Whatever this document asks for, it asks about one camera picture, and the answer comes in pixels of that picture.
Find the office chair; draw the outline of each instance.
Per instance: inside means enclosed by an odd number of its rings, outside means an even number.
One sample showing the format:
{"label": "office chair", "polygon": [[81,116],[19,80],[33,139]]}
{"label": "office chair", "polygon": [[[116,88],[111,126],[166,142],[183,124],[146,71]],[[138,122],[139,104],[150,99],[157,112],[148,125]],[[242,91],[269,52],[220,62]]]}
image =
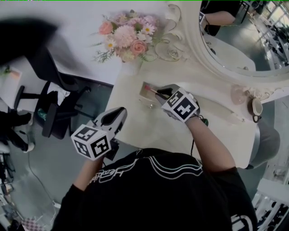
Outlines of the office chair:
{"label": "office chair", "polygon": [[[14,109],[18,107],[21,99],[38,99],[34,119],[43,127],[42,135],[44,137],[53,135],[58,139],[63,139],[67,129],[71,135],[71,118],[78,114],[93,118],[75,109],[79,98],[83,93],[90,92],[90,88],[84,87],[79,91],[79,86],[75,80],[76,76],[59,72],[45,46],[40,47],[34,54],[26,55],[26,58],[35,74],[47,83],[41,94],[24,93],[25,87],[21,86],[14,102]],[[64,99],[60,106],[57,104],[57,92],[47,94],[50,83],[55,83],[70,92],[70,95]]]}

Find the white wall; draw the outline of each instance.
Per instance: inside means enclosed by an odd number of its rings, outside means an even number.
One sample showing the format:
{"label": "white wall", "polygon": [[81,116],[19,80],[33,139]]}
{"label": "white wall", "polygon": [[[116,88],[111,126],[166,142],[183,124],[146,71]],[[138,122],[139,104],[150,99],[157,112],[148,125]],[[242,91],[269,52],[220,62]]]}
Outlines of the white wall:
{"label": "white wall", "polygon": [[59,23],[59,33],[66,39],[75,57],[87,66],[90,72],[72,74],[114,84],[121,61],[118,58],[105,64],[91,61],[97,48],[88,46],[100,42],[101,37],[89,35],[98,31],[103,14],[110,16],[131,9],[145,14],[156,14],[164,19],[166,5],[164,1],[1,1],[0,18],[25,15]]}

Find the pink rose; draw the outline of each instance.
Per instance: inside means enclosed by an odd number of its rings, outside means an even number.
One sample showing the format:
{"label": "pink rose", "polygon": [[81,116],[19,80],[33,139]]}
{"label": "pink rose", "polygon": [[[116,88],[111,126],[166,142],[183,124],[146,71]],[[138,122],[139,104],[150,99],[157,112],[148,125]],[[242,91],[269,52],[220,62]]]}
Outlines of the pink rose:
{"label": "pink rose", "polygon": [[112,23],[109,21],[105,21],[102,23],[102,25],[99,27],[98,32],[102,35],[110,34],[112,32]]}
{"label": "pink rose", "polygon": [[131,51],[134,55],[145,53],[146,50],[147,50],[147,45],[144,41],[135,40],[131,44]]}

